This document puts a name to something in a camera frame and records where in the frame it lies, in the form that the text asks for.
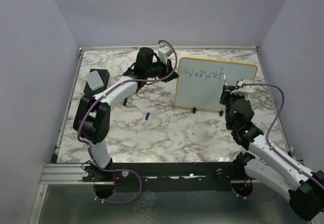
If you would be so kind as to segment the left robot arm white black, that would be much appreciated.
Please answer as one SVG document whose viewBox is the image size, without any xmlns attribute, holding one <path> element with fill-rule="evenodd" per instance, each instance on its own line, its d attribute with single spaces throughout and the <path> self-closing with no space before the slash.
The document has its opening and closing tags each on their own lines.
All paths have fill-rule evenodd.
<svg viewBox="0 0 324 224">
<path fill-rule="evenodd" d="M 87 146 L 90 155 L 89 177 L 105 181 L 113 177 L 112 158 L 105 138 L 109 132 L 111 111 L 124 99 L 137 93 L 143 86 L 178 78 L 176 64 L 169 58 L 175 49 L 163 45 L 156 52 L 142 47 L 135 62 L 108 89 L 94 96 L 83 96 L 73 122 L 79 142 Z"/>
</svg>

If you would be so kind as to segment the white whiteboard marker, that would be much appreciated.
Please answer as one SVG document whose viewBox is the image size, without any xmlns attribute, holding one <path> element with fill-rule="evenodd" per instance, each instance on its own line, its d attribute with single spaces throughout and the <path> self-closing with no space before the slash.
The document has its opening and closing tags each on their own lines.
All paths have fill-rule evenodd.
<svg viewBox="0 0 324 224">
<path fill-rule="evenodd" d="M 223 82 L 225 86 L 228 86 L 226 75 L 223 74 Z"/>
</svg>

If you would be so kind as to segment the yellow framed whiteboard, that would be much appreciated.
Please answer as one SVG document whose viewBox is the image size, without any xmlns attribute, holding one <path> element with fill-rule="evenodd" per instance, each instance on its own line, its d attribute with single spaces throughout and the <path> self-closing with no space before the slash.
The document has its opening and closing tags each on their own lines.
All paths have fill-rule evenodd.
<svg viewBox="0 0 324 224">
<path fill-rule="evenodd" d="M 175 106 L 200 110 L 221 111 L 223 74 L 227 83 L 235 86 L 243 79 L 253 81 L 258 67 L 251 63 L 229 62 L 182 57 L 178 65 Z"/>
</svg>

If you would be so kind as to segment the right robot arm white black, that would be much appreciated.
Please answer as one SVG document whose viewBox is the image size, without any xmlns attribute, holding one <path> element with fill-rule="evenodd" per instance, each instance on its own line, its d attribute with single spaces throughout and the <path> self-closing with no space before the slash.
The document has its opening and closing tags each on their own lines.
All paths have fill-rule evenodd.
<svg viewBox="0 0 324 224">
<path fill-rule="evenodd" d="M 291 158 L 252 123 L 254 111 L 246 99 L 252 91 L 253 84 L 248 81 L 222 88 L 220 104 L 225 106 L 226 128 L 247 150 L 236 158 L 233 175 L 264 183 L 285 198 L 300 218 L 311 221 L 323 211 L 323 171 L 314 172 Z"/>
</svg>

